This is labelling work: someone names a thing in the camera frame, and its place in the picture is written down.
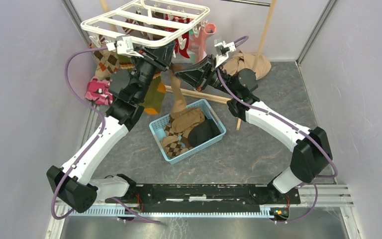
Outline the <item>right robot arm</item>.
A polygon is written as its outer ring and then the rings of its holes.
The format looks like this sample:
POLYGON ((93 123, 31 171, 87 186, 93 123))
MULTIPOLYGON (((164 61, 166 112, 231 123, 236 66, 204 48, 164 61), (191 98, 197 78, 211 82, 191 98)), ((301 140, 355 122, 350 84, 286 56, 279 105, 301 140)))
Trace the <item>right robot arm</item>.
POLYGON ((233 116, 259 127, 290 150, 290 166, 269 183, 267 195, 271 202, 282 202, 291 189, 321 177, 326 166, 335 167, 324 129, 301 126, 269 108, 253 93, 258 87, 253 70, 243 68, 229 74, 215 63, 213 56, 206 56, 174 75, 196 90, 211 86, 228 93, 232 98, 227 105, 233 116))

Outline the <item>tan brown sock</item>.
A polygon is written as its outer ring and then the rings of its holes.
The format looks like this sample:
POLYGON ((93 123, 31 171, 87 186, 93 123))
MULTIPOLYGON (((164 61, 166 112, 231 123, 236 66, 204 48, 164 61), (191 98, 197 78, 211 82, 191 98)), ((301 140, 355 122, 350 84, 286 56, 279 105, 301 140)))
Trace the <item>tan brown sock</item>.
POLYGON ((171 109, 170 116, 172 119, 176 119, 181 116, 181 113, 186 109, 187 103, 181 91, 181 79, 175 76, 177 71, 182 69, 181 65, 171 64, 169 68, 169 74, 171 77, 171 90, 174 96, 174 104, 171 109))

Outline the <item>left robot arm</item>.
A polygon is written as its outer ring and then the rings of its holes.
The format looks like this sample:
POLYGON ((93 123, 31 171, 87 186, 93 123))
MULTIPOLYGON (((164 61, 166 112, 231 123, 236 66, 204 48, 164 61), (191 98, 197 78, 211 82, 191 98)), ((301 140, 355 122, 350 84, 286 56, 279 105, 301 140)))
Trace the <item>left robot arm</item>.
POLYGON ((55 203, 62 200, 72 211, 85 212, 95 201, 119 198, 130 203, 136 198, 136 189, 125 177, 93 180, 96 168, 110 150, 126 136, 139 121, 148 89, 157 72, 168 70, 174 55, 174 41, 161 47, 135 47, 138 56, 133 56, 132 70, 119 69, 111 76, 109 92, 113 102, 102 114, 99 128, 81 149, 61 167, 51 166, 46 176, 53 191, 52 215, 56 219, 55 203))

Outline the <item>white plastic clip hanger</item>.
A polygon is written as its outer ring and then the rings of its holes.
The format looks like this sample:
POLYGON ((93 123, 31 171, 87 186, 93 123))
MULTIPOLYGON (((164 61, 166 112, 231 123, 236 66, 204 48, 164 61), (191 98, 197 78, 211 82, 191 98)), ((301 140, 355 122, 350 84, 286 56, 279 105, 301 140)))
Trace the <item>white plastic clip hanger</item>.
POLYGON ((114 10, 84 20, 81 29, 90 35, 96 45, 100 45, 99 36, 116 40, 127 29, 160 37, 159 40, 132 37, 134 44, 160 47, 175 41, 190 30, 198 34, 209 13, 210 8, 207 6, 181 0, 132 0, 114 10), (174 22, 165 20, 164 14, 193 20, 188 24, 174 22))

